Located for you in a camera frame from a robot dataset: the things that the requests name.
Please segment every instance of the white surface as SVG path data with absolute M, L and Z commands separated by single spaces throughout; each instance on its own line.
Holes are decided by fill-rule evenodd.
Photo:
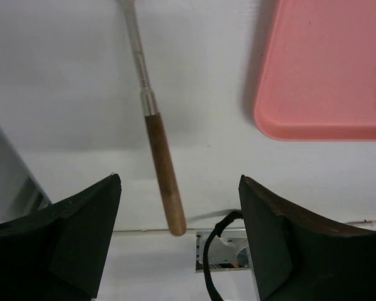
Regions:
M 0 223 L 18 218 L 29 206 L 20 192 L 29 176 L 0 135 Z
M 260 3 L 137 1 L 187 217 L 238 208 L 247 174 L 329 218 L 376 220 L 376 143 L 277 142 L 248 117 Z M 116 230 L 166 228 L 115 0 L 0 1 L 0 126 L 52 201 L 117 172 Z
M 195 273 L 196 236 L 113 234 L 97 301 L 209 301 Z M 212 273 L 223 300 L 254 301 L 250 271 Z

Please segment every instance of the kitchen utensil with wooden handle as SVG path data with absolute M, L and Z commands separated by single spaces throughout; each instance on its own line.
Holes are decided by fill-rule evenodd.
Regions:
M 145 114 L 150 148 L 155 164 L 160 194 L 162 196 L 165 217 L 171 234 L 181 236 L 185 233 L 184 209 L 182 207 L 177 179 L 173 168 L 169 145 L 165 134 L 162 116 L 157 107 L 155 95 L 150 88 L 149 77 L 145 66 L 144 53 L 140 42 L 139 28 L 135 6 L 132 0 L 122 1 L 127 20 L 131 48 L 137 68 L 141 99 Z

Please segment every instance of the pink plastic container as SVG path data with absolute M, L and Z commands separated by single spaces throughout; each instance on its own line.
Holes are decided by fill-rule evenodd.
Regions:
M 278 140 L 376 140 L 376 0 L 280 0 L 255 121 Z

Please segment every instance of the black cable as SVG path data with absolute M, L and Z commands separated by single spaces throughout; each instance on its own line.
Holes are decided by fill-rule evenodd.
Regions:
M 221 298 L 219 292 L 216 290 L 213 284 L 211 270 L 209 267 L 209 248 L 211 246 L 212 240 L 216 237 L 216 235 L 220 237 L 224 229 L 226 229 L 227 226 L 229 226 L 233 221 L 239 218 L 243 219 L 243 213 L 241 212 L 241 210 L 234 210 L 230 212 L 220 223 L 217 223 L 213 231 L 207 238 L 205 247 L 203 249 L 203 273 L 205 275 L 206 289 L 212 301 L 223 301 L 223 299 Z

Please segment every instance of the brown handle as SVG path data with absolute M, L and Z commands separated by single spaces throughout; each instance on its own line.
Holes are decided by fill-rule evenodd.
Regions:
M 157 113 L 145 116 L 145 120 L 167 224 L 171 234 L 181 236 L 187 230 L 187 224 L 169 145 L 165 136 L 162 116 Z

